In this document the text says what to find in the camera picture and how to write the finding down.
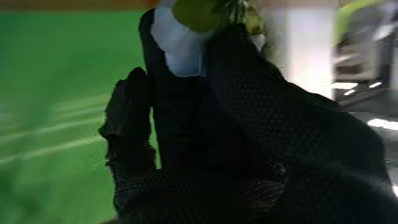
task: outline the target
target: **glove finger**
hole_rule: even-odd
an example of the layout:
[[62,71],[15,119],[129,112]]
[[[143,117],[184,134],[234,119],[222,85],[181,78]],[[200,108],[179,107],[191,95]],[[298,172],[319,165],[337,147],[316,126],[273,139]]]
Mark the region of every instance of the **glove finger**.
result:
[[140,40],[145,60],[145,70],[151,79],[154,79],[156,92],[165,96],[174,96],[186,92],[186,88],[191,82],[197,82],[197,78],[179,78],[172,75],[167,62],[165,52],[158,47],[156,41],[151,35],[151,26],[154,20],[154,10],[149,10],[140,18]]
[[151,134],[149,107],[151,87],[143,70],[135,68],[127,78],[115,84],[106,105],[106,122],[99,132],[103,136],[133,137],[147,140]]
[[161,167],[186,167],[202,163],[198,132],[198,78],[179,78],[168,71],[165,52],[151,36],[154,10],[140,18],[140,40],[147,76],[152,82],[152,109]]

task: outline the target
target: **gloved hand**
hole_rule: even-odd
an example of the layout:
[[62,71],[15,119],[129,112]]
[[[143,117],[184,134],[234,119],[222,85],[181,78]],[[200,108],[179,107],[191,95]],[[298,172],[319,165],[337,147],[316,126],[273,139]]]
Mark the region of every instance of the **gloved hand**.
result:
[[209,41],[206,67],[222,108],[259,146],[248,153],[286,167],[270,223],[396,223],[380,137],[337,103],[287,83],[243,25]]

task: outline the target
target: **black glove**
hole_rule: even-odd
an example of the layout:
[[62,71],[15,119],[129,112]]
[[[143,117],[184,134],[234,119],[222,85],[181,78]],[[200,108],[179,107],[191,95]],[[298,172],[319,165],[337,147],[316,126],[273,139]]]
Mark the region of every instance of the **black glove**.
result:
[[165,55],[152,36],[152,10],[140,19],[140,39],[147,76],[152,82],[152,117],[163,169],[204,166],[204,141],[198,126],[198,78],[179,78],[165,65]]
[[259,146],[248,153],[286,166],[270,223],[398,223],[383,145],[369,127],[335,102],[287,83],[243,25],[218,33],[206,53],[214,96]]
[[126,80],[115,84],[106,105],[99,134],[108,142],[106,165],[115,183],[113,204],[119,214],[127,212],[135,175],[156,170],[154,149],[149,145],[149,104],[152,88],[145,72],[135,68]]

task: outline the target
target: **white light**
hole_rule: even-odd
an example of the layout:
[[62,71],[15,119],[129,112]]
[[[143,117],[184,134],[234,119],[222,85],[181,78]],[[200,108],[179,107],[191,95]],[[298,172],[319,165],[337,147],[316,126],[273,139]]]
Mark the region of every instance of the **white light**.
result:
[[376,82],[374,84],[369,85],[369,88],[376,88],[376,86],[380,86],[380,85],[382,85],[382,83]]
[[344,95],[348,96],[348,95],[351,95],[351,93],[355,93],[355,90],[350,90],[350,91],[344,93]]
[[332,88],[334,89],[351,89],[351,88],[355,88],[357,87],[357,83],[353,83],[353,82],[335,82],[334,84],[332,84]]
[[394,195],[398,197],[398,186],[396,185],[392,185],[392,191],[394,191]]
[[383,128],[383,129],[389,129],[392,131],[398,131],[398,122],[394,122],[394,121],[387,121],[387,120],[382,120],[382,119],[373,119],[373,120],[369,120],[367,125],[371,127]]
[[355,57],[353,54],[351,54],[351,55],[339,56],[339,57],[335,58],[334,63],[335,63],[335,64],[341,63],[342,61],[346,61],[346,60],[351,59],[353,57]]

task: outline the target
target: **green surface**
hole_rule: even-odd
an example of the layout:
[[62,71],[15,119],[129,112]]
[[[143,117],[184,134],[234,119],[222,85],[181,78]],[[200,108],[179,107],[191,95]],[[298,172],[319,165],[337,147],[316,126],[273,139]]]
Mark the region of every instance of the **green surface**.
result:
[[142,12],[0,13],[0,223],[113,216],[95,129],[113,83],[142,66]]

